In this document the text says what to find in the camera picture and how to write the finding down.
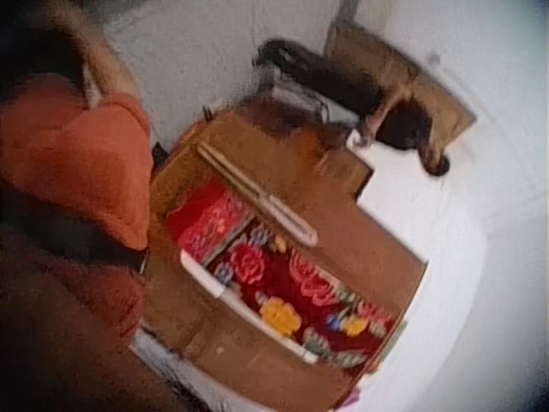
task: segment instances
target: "person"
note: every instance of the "person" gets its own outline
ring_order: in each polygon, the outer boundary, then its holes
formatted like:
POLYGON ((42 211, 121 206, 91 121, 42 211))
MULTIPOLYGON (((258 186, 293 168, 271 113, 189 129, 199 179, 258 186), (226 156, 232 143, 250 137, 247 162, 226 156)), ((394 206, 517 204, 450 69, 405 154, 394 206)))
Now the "person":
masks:
POLYGON ((381 142, 397 150, 417 150, 423 168, 434 177, 449 171, 449 159, 436 143, 430 142, 432 120, 412 98, 410 88, 400 84, 390 89, 377 109, 359 124, 366 146, 381 142))
POLYGON ((24 21, 0 39, 3 254, 55 278, 127 345, 143 311, 149 119, 82 9, 48 0, 24 21), (84 64, 102 95, 95 107, 84 64))

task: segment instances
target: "floral pattern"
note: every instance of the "floral pattern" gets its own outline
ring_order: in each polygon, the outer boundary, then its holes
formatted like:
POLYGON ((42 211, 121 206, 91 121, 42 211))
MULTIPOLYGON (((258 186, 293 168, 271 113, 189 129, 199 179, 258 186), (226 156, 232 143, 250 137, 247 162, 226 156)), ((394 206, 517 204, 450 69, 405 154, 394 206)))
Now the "floral pattern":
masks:
POLYGON ((265 271, 261 249, 244 243, 232 248, 231 265, 236 277, 249 285, 259 281, 265 271))
POLYGON ((191 196, 192 207, 184 205, 176 211, 178 218, 166 223, 173 224, 169 230, 179 247, 266 324, 332 367, 353 377, 362 373, 386 343, 396 316, 271 232, 230 191, 221 191, 220 185, 204 190, 213 194, 191 196))
POLYGON ((290 276, 301 285, 301 294, 311 298, 315 306, 327 306, 337 303, 339 281, 322 272, 301 254, 292 250, 290 276))
POLYGON ((227 283, 229 283, 229 281, 232 279, 232 275, 234 275, 234 270, 232 269, 232 266, 228 263, 218 264, 215 268, 215 279, 217 279, 224 285, 227 285, 227 283))
POLYGON ((259 310, 262 319, 284 336, 290 336, 301 327, 301 317, 293 306, 280 298, 268 299, 259 310))
POLYGON ((335 352, 330 348, 328 339, 321 336, 314 328, 307 328, 303 334, 304 347, 317 354, 332 367, 344 369, 356 367, 364 363, 367 357, 360 350, 344 350, 335 352))

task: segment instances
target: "wooden cabinet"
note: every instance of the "wooden cabinet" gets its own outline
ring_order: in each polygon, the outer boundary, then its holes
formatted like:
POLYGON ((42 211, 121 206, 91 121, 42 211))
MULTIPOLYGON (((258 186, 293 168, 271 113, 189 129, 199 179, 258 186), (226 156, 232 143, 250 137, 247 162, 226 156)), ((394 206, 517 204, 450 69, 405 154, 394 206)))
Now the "wooden cabinet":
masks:
POLYGON ((348 375, 322 362, 303 362, 214 299, 180 266, 163 220, 181 196, 215 174, 196 152, 202 141, 315 227, 318 245, 294 244, 301 253, 392 313, 401 316, 406 310, 425 263, 356 206, 341 184, 345 177, 318 172, 295 142, 274 139, 235 112, 187 133, 156 175, 146 272, 148 324, 167 346, 244 397, 279 411, 328 410, 355 384, 348 375))

